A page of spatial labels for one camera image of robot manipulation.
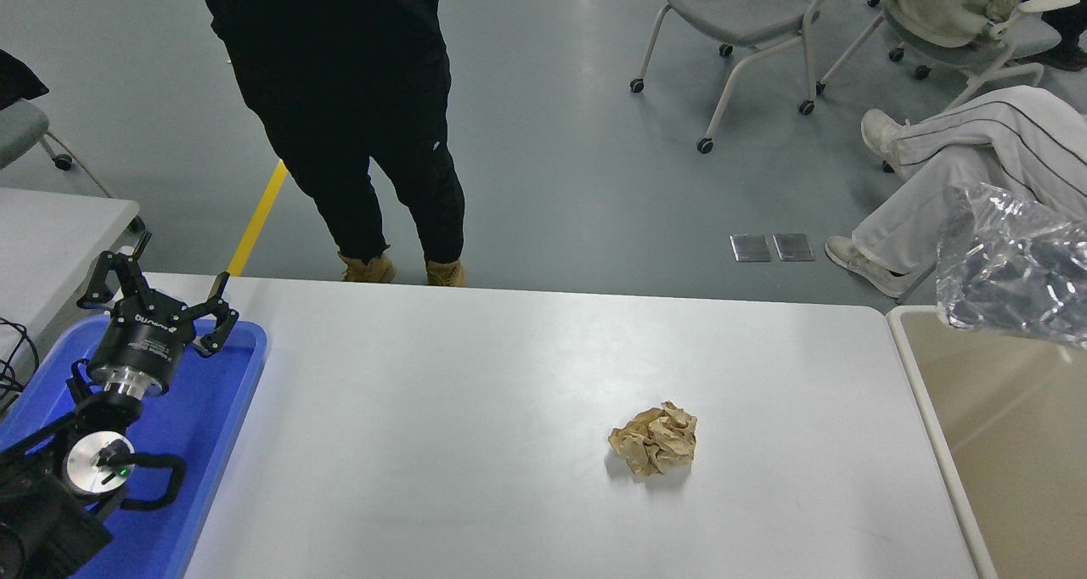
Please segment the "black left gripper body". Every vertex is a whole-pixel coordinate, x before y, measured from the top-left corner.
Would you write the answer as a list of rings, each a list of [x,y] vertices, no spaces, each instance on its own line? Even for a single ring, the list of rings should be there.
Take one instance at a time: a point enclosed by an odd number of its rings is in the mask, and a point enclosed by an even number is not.
[[[151,309],[137,295],[121,298],[89,360],[88,375],[97,385],[136,375],[147,391],[167,391],[177,374],[185,347],[193,342],[193,320],[183,320],[187,305],[170,295],[155,295]]]

